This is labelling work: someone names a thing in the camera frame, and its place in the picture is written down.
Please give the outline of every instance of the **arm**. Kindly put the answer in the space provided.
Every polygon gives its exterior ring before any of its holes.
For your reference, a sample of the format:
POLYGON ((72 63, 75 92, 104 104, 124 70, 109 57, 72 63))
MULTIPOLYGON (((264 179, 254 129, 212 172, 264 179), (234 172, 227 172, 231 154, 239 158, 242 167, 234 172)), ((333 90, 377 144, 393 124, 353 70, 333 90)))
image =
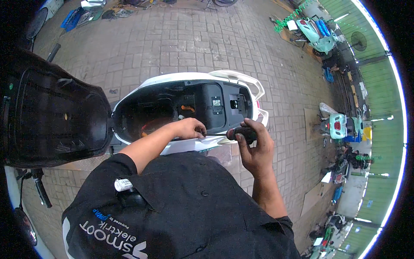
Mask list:
POLYGON ((204 124, 194 118, 187 118, 168 123, 128 145, 120 153, 130 157, 137 167, 137 173, 141 174, 147 164, 158 157, 172 139, 176 137, 180 139, 203 138, 202 133, 206 133, 204 124))
POLYGON ((244 119, 241 126, 252 127, 258 136, 255 148, 250 148, 242 134, 236 138, 240 148, 243 166, 249 170, 255 181, 253 183, 253 199, 273 218, 287 216, 283 198, 277 187, 272 168, 274 142, 263 124, 244 119))

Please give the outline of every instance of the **blue shock absorber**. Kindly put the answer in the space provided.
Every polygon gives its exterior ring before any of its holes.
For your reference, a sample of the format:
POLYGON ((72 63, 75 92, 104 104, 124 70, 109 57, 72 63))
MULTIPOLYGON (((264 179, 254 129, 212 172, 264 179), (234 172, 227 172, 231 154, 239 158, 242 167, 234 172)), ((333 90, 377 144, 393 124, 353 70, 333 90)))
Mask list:
POLYGON ((325 22, 323 20, 319 20, 320 26, 324 30, 326 36, 331 36, 331 33, 329 32, 328 28, 325 25, 325 22))
POLYGON ((316 21, 315 21, 315 23, 316 23, 316 26, 318 27, 318 30, 321 32, 321 34, 322 34, 324 37, 326 37, 326 33, 325 33, 325 31, 322 29, 322 26, 320 25, 319 20, 316 20, 316 21))

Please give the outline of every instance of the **mechanic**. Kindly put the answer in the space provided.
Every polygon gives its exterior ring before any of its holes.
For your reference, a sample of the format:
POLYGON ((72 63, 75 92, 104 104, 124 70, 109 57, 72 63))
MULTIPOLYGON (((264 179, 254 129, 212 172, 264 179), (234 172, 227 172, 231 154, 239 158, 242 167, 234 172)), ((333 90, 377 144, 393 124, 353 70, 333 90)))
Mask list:
POLYGON ((257 134, 253 148, 236 136, 243 166, 254 177, 253 197, 198 152, 160 156, 175 137, 206 134, 193 118, 169 123, 91 172, 62 215, 68 257, 300 258, 272 168, 274 142, 259 122, 245 119, 241 126, 257 134), (119 178, 128 179, 135 194, 117 192, 119 178), (131 196, 134 202, 126 202, 131 196))

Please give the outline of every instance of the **green coiled hose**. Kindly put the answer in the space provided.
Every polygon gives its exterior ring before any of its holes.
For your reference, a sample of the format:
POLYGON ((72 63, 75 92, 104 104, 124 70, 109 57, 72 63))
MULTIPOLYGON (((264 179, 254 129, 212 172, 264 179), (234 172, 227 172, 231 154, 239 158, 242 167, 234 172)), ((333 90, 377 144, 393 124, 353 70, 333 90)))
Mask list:
POLYGON ((298 6, 298 9, 294 10, 291 15, 286 17, 283 21, 276 20, 277 25, 274 27, 275 32, 281 32, 283 30, 283 27, 287 26, 287 22, 291 20, 295 20, 297 17, 298 19, 305 20, 305 17, 299 18, 299 12, 301 12, 303 9, 306 9, 306 6, 309 6, 309 4, 313 4, 313 2, 316 2, 315 0, 305 0, 303 4, 298 6))

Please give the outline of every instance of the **paving brick floor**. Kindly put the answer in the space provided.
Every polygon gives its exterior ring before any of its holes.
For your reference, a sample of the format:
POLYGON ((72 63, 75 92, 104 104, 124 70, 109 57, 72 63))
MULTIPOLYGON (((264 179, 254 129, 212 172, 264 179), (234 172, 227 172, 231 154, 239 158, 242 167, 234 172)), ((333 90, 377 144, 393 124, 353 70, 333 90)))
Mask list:
MULTIPOLYGON (((300 218, 304 195, 320 181, 320 169, 332 152, 332 144, 323 148, 322 139, 306 142, 303 109, 318 109, 319 102, 332 104, 332 96, 320 64, 273 31, 269 15, 285 17, 288 12, 270 0, 240 0, 217 12, 153 6, 128 18, 100 19, 61 35, 61 21, 78 5, 75 0, 66 2, 44 25, 34 52, 46 58, 53 45, 60 43, 53 62, 78 79, 102 87, 110 102, 146 79, 167 73, 231 69, 261 81, 265 96, 260 105, 270 114, 268 128, 275 141, 273 168, 294 222, 296 245, 303 251, 309 245, 308 232, 329 203, 325 199, 300 218)), ((220 151, 231 154, 225 167, 251 194, 253 178, 242 166, 237 146, 226 148, 220 151)), ((46 169, 45 188, 53 203, 48 210, 40 205, 34 185, 25 181, 28 211, 56 258, 66 257, 61 213, 88 174, 46 169)))

